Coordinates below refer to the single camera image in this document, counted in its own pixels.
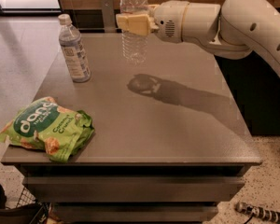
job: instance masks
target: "table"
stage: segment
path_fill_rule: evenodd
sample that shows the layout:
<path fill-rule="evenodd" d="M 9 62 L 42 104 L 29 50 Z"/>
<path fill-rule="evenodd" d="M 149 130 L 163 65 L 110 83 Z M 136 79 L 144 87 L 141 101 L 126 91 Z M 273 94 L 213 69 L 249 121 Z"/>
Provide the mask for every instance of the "table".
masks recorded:
<path fill-rule="evenodd" d="M 93 118 L 95 135 L 66 164 L 9 146 L 25 176 L 66 222 L 202 222 L 244 186 L 261 158 L 213 55 L 148 38 L 147 61 L 122 57 L 121 34 L 84 34 L 91 80 L 73 83 L 58 54 L 35 99 Z"/>

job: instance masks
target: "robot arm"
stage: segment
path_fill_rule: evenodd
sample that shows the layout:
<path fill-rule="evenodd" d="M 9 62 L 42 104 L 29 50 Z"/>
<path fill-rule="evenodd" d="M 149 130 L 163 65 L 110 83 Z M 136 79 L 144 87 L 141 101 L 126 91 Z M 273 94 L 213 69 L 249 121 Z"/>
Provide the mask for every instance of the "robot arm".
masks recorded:
<path fill-rule="evenodd" d="M 254 50 L 280 76 L 280 14 L 266 0 L 226 0 L 222 7 L 169 1 L 151 7 L 149 15 L 136 16 L 133 22 L 133 15 L 118 15 L 119 28 L 140 35 L 153 32 L 163 41 L 194 43 L 229 59 L 244 58 Z"/>

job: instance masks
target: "green chip bag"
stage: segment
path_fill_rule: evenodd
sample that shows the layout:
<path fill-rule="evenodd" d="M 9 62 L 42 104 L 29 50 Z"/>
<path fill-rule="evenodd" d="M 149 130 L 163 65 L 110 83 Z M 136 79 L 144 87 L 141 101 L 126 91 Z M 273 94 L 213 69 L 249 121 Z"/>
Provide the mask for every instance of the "green chip bag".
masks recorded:
<path fill-rule="evenodd" d="M 52 97 L 32 102 L 0 132 L 0 142 L 46 150 L 52 161 L 67 162 L 94 132 L 92 119 L 84 111 L 56 104 Z"/>

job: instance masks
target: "wooden drawer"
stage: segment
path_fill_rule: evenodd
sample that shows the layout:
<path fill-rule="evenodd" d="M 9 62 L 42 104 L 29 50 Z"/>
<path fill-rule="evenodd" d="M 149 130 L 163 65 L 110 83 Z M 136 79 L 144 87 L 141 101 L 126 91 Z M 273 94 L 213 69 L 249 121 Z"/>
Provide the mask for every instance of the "wooden drawer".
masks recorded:
<path fill-rule="evenodd" d="M 240 177 L 73 176 L 25 177 L 43 203 L 221 202 L 244 185 Z"/>
<path fill-rule="evenodd" d="M 56 205 L 55 213 L 66 222 L 202 222 L 217 213 L 214 206 L 191 206 L 187 204 L 153 205 L 141 204 L 85 204 Z"/>

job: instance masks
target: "speckled floor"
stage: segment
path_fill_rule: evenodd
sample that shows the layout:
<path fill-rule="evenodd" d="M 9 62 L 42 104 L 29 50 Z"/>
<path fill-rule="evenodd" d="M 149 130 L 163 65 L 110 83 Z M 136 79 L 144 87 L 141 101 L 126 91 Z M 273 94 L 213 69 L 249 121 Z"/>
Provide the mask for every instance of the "speckled floor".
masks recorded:
<path fill-rule="evenodd" d="M 0 129 L 17 111 L 32 102 L 57 52 L 57 18 L 0 17 Z M 219 213 L 205 224 L 245 223 L 248 217 L 234 211 L 237 202 L 280 212 L 280 137 L 254 137 L 263 164 L 245 174 L 245 186 L 230 202 L 220 203 Z M 0 160 L 6 150 L 0 144 Z M 13 167 L 0 163 L 0 183 L 13 207 L 23 186 Z M 263 223 L 253 218 L 249 223 Z"/>

